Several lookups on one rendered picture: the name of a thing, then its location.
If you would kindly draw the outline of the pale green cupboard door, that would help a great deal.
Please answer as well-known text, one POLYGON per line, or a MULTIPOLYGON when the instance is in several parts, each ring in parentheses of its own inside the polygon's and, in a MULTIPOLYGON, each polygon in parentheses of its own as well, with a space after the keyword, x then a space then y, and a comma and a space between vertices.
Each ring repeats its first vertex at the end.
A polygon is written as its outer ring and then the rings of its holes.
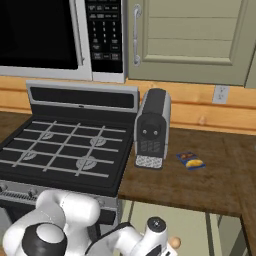
POLYGON ((238 217, 216 215, 221 256, 248 256, 247 244, 238 217))
POLYGON ((256 0, 128 0, 128 29, 131 79, 243 86, 256 46, 256 0))

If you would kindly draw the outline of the grey and black coffee machine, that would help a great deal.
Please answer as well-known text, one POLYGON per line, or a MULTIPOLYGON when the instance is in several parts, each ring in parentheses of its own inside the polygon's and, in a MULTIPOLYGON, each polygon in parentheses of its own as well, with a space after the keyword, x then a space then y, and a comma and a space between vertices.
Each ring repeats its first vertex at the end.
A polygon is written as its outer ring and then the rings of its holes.
POLYGON ((160 88, 143 97, 134 123, 135 166, 160 170, 168 153, 171 97, 160 88))

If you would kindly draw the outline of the round wooden drawer knob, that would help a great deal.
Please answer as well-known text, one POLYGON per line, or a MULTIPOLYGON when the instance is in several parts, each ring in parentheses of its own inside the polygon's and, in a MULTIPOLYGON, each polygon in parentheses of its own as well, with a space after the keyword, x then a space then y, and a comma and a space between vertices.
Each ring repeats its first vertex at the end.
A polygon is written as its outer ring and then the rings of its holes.
POLYGON ((170 237, 169 244, 172 248, 178 249, 181 246, 181 239, 179 237, 170 237))

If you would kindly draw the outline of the blue snack bag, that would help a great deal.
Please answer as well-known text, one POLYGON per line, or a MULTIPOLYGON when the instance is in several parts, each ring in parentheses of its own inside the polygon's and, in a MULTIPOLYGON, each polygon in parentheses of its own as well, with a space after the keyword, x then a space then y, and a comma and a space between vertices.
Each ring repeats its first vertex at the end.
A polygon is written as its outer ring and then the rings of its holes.
POLYGON ((178 153, 176 157, 188 170, 196 170, 205 167, 204 162, 193 152, 178 153))

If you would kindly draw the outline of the pale green lower cupboard door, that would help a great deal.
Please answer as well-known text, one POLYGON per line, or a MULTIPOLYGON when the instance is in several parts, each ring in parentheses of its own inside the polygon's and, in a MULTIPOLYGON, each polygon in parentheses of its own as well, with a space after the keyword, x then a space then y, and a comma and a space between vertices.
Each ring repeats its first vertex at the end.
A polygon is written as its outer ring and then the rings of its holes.
POLYGON ((221 256, 248 256, 247 244, 238 217, 216 215, 221 256))

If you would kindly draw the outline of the white wall socket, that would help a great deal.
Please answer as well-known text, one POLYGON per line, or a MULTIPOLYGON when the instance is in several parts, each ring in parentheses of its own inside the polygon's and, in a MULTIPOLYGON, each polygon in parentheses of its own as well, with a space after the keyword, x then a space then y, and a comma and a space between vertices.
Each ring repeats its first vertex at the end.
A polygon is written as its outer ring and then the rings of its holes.
POLYGON ((225 104, 228 99, 230 87, 226 85, 216 85, 214 87, 212 103, 213 104, 225 104))

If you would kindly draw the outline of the black and silver microwave oven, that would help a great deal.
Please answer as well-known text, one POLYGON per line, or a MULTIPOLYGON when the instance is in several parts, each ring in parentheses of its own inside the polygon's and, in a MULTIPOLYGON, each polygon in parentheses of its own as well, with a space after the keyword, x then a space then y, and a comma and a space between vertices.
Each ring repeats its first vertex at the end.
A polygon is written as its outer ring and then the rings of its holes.
POLYGON ((0 0, 0 75, 123 83, 124 0, 0 0))

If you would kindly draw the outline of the black and silver stove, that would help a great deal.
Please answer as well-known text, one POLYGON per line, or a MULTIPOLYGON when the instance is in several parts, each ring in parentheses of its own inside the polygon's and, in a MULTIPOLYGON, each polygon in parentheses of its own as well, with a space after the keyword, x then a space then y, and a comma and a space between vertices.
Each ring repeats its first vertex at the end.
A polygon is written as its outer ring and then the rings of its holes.
POLYGON ((0 223, 8 228, 48 189, 101 197, 96 239, 122 218, 118 189, 133 143, 136 86, 28 80, 32 116, 0 143, 0 223), (36 196, 28 190, 35 188, 36 196))

